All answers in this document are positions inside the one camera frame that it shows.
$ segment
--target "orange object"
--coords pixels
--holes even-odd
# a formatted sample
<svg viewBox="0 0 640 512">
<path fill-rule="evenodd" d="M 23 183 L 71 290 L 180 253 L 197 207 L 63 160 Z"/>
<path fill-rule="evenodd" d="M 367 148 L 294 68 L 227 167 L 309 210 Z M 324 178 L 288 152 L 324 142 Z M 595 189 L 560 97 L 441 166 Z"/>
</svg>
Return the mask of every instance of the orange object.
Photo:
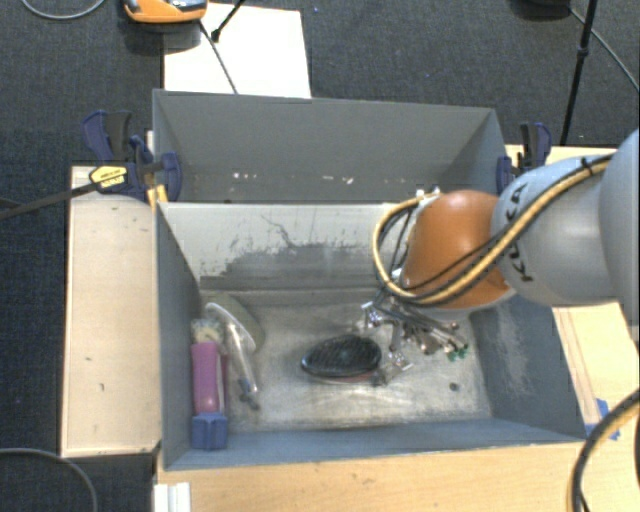
<svg viewBox="0 0 640 512">
<path fill-rule="evenodd" d="M 446 284 L 458 274 L 477 254 L 464 258 L 433 282 L 421 285 L 489 240 L 491 216 L 497 202 L 497 196 L 461 190 L 443 194 L 427 206 L 409 235 L 402 287 L 416 294 L 425 293 Z M 509 285 L 496 267 L 469 291 L 442 307 L 478 307 L 498 300 L 507 291 Z"/>
<path fill-rule="evenodd" d="M 124 0 L 124 10 L 140 23 L 184 23 L 202 18 L 207 3 L 207 0 Z"/>
</svg>

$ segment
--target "gray bin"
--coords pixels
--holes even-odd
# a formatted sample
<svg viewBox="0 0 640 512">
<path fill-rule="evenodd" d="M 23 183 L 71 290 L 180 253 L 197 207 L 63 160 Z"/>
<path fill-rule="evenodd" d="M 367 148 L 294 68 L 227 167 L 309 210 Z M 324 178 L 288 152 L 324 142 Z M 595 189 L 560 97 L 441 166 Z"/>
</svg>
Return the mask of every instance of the gray bin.
<svg viewBox="0 0 640 512">
<path fill-rule="evenodd" d="M 519 297 L 462 323 L 465 360 L 408 352 L 415 367 L 384 388 L 319 384 L 299 367 L 362 320 L 384 201 L 432 184 L 495 192 L 504 144 L 492 110 L 155 91 L 154 136 L 185 172 L 181 201 L 156 223 L 166 469 L 584 438 L 551 311 Z M 212 290 L 240 301 L 266 341 L 261 410 L 231 388 L 229 447 L 204 452 L 190 449 L 189 322 Z"/>
</svg>

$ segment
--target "yellow cable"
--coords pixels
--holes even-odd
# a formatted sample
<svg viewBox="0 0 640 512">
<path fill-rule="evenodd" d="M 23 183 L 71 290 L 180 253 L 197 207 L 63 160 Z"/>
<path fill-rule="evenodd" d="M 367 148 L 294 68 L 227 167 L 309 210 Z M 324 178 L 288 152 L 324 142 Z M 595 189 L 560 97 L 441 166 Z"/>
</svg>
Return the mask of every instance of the yellow cable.
<svg viewBox="0 0 640 512">
<path fill-rule="evenodd" d="M 461 276 L 457 280 L 449 283 L 443 290 L 434 293 L 428 297 L 424 297 L 422 299 L 417 299 L 418 294 L 408 292 L 400 288 L 394 282 L 391 281 L 388 273 L 386 272 L 384 265 L 382 264 L 382 258 L 380 257 L 380 253 L 378 250 L 378 239 L 380 237 L 380 233 L 384 228 L 385 224 L 388 220 L 398 212 L 401 212 L 407 208 L 411 208 L 416 206 L 420 201 L 422 201 L 425 197 L 433 196 L 433 194 L 428 194 L 426 196 L 419 196 L 416 198 L 409 199 L 403 203 L 396 205 L 391 208 L 386 214 L 382 217 L 382 219 L 376 224 L 376 227 L 373 232 L 373 261 L 375 267 L 384 282 L 385 286 L 393 293 L 400 297 L 404 297 L 407 299 L 415 299 L 418 304 L 421 305 L 433 305 L 446 301 L 454 297 L 457 293 L 463 290 L 467 285 L 472 283 L 482 272 L 484 272 L 491 263 L 498 257 L 498 255 L 509 245 L 513 243 L 513 241 L 517 238 L 522 231 L 529 225 L 529 223 L 556 197 L 565 192 L 566 190 L 582 183 L 586 179 L 601 173 L 607 168 L 608 161 L 600 162 L 593 164 L 590 168 L 583 168 L 581 171 L 578 171 L 575 174 L 565 178 L 560 181 L 553 187 L 547 189 L 542 195 L 536 199 L 529 207 L 525 210 L 523 215 L 518 218 L 508 229 L 508 231 L 504 234 L 504 236 L 498 241 L 498 243 L 487 253 L 485 254 L 475 265 L 474 267 L 465 275 Z"/>
</svg>

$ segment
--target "pink bottle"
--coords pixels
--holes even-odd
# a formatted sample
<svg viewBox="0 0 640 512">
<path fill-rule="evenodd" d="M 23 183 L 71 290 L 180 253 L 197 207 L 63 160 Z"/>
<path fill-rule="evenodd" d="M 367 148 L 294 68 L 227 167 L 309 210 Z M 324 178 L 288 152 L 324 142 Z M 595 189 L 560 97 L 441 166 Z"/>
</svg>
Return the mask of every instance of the pink bottle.
<svg viewBox="0 0 640 512">
<path fill-rule="evenodd" d="M 224 413 L 224 361 L 214 341 L 191 345 L 195 414 Z"/>
</svg>

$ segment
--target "dark carpet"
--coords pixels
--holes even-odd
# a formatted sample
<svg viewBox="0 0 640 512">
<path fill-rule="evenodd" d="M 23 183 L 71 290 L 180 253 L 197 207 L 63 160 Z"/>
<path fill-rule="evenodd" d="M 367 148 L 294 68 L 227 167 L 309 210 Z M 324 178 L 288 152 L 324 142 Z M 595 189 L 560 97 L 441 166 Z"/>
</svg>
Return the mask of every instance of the dark carpet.
<svg viewBox="0 0 640 512">
<path fill-rule="evenodd" d="M 32 0 L 64 12 L 93 0 Z M 574 9 L 586 11 L 586 0 Z M 252 1 L 302 11 L 314 96 L 496 109 L 505 140 L 541 121 L 557 141 L 582 27 L 572 16 L 516 16 L 508 0 Z M 127 109 L 151 127 L 162 83 L 161 40 L 129 23 L 119 0 L 52 22 L 19 0 L 0 10 L 0 197 L 28 202 L 63 190 L 69 167 L 92 154 L 79 123 Z M 638 77 L 640 3 L 600 2 L 595 28 Z M 615 146 L 638 125 L 638 94 L 592 39 L 571 145 Z M 66 207 L 0 222 L 0 448 L 56 451 L 62 380 Z M 78 461 L 104 511 L 150 507 L 150 456 Z M 0 458 L 0 510 L 86 510 L 82 483 L 64 468 Z"/>
</svg>

